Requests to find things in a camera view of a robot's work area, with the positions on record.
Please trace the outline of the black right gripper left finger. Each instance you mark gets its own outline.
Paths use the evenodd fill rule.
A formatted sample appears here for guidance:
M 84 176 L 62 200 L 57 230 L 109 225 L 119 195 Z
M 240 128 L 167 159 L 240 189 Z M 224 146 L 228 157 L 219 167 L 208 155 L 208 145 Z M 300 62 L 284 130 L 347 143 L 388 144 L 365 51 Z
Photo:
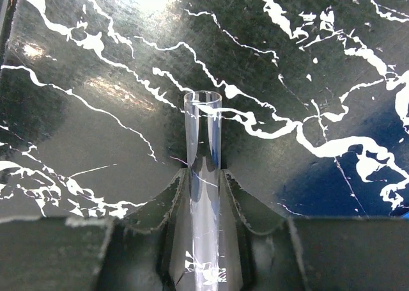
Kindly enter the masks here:
M 180 169 L 154 199 L 113 217 L 1 219 L 2 290 L 174 290 L 171 216 L 183 191 Z

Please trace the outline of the clear test tube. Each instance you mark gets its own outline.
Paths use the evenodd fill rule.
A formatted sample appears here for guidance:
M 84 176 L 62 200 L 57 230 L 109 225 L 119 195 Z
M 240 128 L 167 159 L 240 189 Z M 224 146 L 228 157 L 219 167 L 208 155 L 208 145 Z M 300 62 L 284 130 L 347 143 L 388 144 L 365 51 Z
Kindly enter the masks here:
M 222 95 L 193 91 L 183 99 L 195 285 L 218 290 Z

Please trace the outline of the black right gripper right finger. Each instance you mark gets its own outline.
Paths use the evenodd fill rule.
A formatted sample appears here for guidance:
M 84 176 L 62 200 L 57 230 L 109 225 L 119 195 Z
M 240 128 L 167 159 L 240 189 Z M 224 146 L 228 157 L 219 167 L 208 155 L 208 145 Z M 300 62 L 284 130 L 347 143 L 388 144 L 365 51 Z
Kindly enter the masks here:
M 228 170 L 220 190 L 228 290 L 407 290 L 408 221 L 397 217 L 282 217 Z

